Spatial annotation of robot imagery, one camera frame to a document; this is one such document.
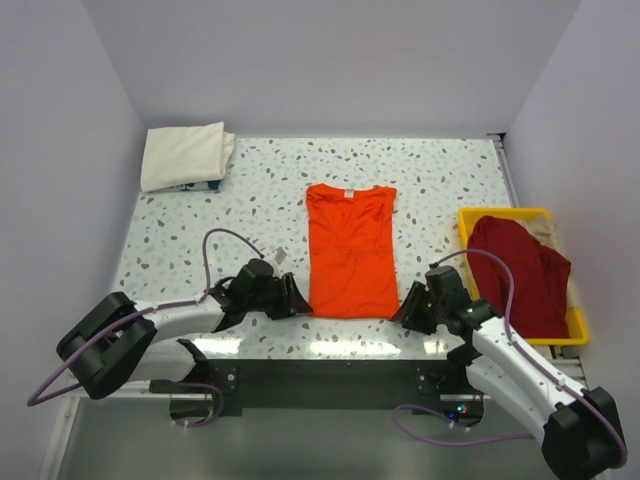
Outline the orange t shirt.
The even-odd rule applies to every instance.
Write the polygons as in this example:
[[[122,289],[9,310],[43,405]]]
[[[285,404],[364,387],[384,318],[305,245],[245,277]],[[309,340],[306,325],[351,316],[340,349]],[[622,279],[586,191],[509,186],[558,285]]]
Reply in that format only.
[[[393,213],[397,190],[306,191],[310,304],[320,318],[389,320],[399,307]]]

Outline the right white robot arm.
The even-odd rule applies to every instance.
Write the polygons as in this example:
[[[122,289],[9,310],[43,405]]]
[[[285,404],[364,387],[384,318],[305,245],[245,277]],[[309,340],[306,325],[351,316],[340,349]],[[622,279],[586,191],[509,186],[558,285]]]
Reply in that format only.
[[[540,444],[559,479],[592,479],[622,467],[628,450],[613,397],[550,363],[484,299],[474,300],[451,266],[414,282],[393,321],[430,335],[443,325],[462,344],[447,355],[445,386],[495,400]]]

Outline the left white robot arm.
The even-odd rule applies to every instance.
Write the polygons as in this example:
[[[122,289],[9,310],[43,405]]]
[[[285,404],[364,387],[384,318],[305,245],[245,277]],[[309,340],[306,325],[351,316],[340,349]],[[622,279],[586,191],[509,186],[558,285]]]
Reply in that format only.
[[[169,365],[162,367],[148,349],[191,334],[228,330],[254,312],[282,320],[308,316],[313,309],[292,273],[281,273],[274,260],[254,258],[236,276],[209,287],[203,298],[136,302],[112,292],[60,340],[56,353],[94,400],[136,380],[171,380],[185,392],[196,392],[207,380],[203,363],[178,361],[170,353]]]

